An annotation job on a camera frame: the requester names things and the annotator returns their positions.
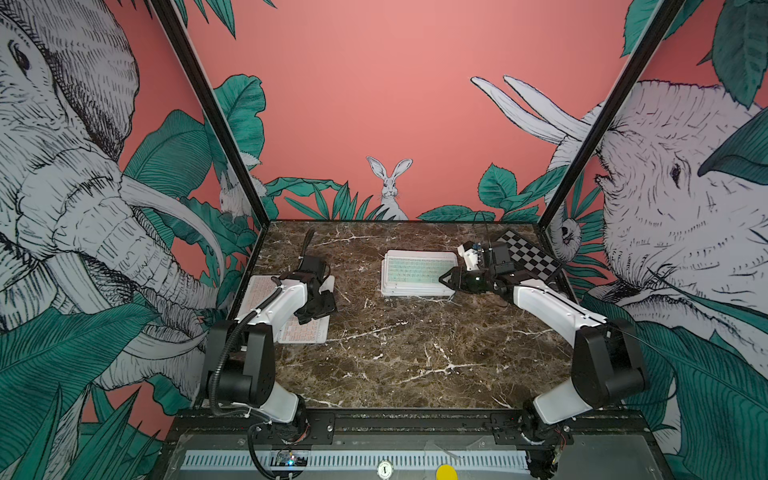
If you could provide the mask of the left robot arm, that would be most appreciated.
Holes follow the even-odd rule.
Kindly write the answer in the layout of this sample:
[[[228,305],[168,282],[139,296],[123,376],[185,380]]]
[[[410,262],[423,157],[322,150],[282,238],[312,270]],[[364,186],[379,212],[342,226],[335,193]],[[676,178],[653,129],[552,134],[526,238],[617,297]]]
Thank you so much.
[[[307,324],[336,311],[333,292],[322,288],[329,278],[324,260],[304,255],[297,269],[271,279],[274,289],[258,305],[211,327],[200,392],[213,415],[254,415],[285,444],[308,436],[305,400],[276,381],[275,335],[291,318]]]

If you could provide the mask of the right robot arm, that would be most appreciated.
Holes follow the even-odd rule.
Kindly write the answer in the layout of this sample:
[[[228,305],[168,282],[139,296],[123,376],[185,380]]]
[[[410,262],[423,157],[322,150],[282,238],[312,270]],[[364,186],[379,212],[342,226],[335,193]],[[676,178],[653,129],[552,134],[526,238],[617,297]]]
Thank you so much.
[[[613,405],[650,387],[636,328],[592,312],[517,268],[506,245],[457,248],[458,265],[439,277],[444,286],[469,294],[493,293],[547,324],[572,347],[570,377],[528,401],[518,420],[532,445],[551,441],[552,430],[580,414]]]

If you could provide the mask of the green keyboard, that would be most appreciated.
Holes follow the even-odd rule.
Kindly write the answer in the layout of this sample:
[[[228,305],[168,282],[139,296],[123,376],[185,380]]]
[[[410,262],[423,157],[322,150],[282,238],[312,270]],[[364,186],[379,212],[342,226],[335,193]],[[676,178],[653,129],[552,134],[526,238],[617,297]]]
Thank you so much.
[[[439,278],[457,265],[450,252],[389,250],[382,261],[382,282],[393,288],[445,288]]]

